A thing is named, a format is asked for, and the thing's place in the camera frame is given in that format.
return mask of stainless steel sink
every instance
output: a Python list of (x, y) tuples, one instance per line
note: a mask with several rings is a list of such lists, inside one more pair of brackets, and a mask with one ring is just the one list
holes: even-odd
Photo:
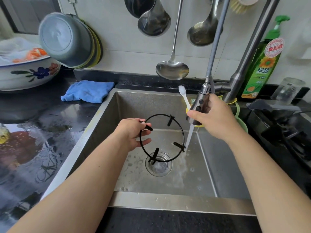
[[(155, 114), (175, 116), (188, 136), (190, 124), (185, 117), (186, 104), (179, 94), (113, 89), (82, 137), (55, 176), (46, 195), (60, 185), (124, 118), (148, 118)], [(248, 113), (241, 108), (241, 115)], [(159, 159), (175, 157), (182, 144), (182, 132), (168, 117), (150, 119), (152, 142), (145, 146), (152, 154), (160, 149)], [(170, 163), (148, 162), (150, 158), (137, 148), (130, 152), (122, 168), (110, 206), (167, 209), (228, 214), (255, 215), (250, 195), (228, 145), (196, 128), (188, 150)]]

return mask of forearm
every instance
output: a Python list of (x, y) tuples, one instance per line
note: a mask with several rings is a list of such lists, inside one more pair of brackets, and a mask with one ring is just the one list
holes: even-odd
[(310, 232), (311, 201), (248, 134), (228, 142), (250, 192), (263, 232)]
[(95, 232), (129, 149), (112, 133), (10, 232)]

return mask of bottle label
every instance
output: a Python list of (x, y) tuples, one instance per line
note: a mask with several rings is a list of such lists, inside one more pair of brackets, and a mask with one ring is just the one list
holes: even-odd
[(261, 59), (243, 91), (242, 98), (254, 99), (258, 96), (262, 86), (272, 73), (275, 63), (276, 57), (265, 56)]
[(285, 41), (282, 38), (273, 39), (268, 43), (265, 49), (265, 56), (269, 58), (276, 57), (281, 54), (284, 48)]

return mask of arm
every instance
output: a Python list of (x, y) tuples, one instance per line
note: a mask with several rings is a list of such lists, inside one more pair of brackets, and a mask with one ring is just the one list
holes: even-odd
[(263, 232), (311, 232), (311, 200), (237, 123), (231, 109), (214, 94), (208, 114), (189, 111), (231, 148), (244, 177)]
[(136, 137), (146, 123), (124, 119), (55, 191), (26, 213), (13, 232), (95, 232), (129, 151), (140, 146)]

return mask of blue flower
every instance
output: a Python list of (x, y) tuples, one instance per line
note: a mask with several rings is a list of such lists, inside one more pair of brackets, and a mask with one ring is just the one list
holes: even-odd
[(50, 71), (49, 68), (45, 69), (43, 67), (39, 67), (37, 72), (33, 72), (33, 75), (37, 76), (37, 79), (42, 79), (42, 78), (47, 77), (47, 76), (50, 75), (49, 71)]

